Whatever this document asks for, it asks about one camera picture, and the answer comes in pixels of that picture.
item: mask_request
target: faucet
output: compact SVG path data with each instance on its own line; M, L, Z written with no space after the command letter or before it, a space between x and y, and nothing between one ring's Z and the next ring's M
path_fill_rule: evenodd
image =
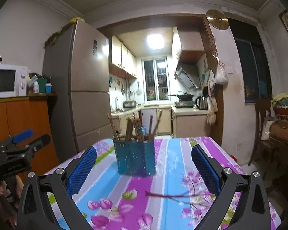
M117 111L117 102L118 101L118 97L115 97L115 110Z

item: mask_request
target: white bottle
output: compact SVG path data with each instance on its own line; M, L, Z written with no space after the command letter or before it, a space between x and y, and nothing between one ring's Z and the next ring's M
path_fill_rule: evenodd
M35 81L33 84L33 93L38 94L38 82Z

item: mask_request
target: refrigerator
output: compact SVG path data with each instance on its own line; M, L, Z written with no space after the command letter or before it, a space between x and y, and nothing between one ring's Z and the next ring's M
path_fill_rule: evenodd
M43 74L58 95L50 126L60 162L113 135L108 55L108 39L81 20L45 49Z

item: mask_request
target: toaster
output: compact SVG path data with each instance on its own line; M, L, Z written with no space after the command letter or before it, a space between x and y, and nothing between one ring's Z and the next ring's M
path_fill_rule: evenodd
M126 100L123 102L123 108L134 108L137 107L137 102L135 100Z

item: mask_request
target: striped tablecloth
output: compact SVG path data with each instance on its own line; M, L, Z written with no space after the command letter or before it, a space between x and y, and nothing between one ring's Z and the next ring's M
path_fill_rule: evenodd
M95 230L193 230L215 199L191 160L191 146L197 143L223 167L245 174L214 140L196 137L155 139L156 175L146 178L124 176L117 170L113 141L104 139L93 144L97 150L96 164L80 192L72 198ZM73 158L58 167L65 168ZM147 192L157 196L148 196ZM235 194L219 229L228 226L239 195ZM60 226L69 229L53 194L48 196ZM271 229L275 230L281 220L271 204L270 212Z

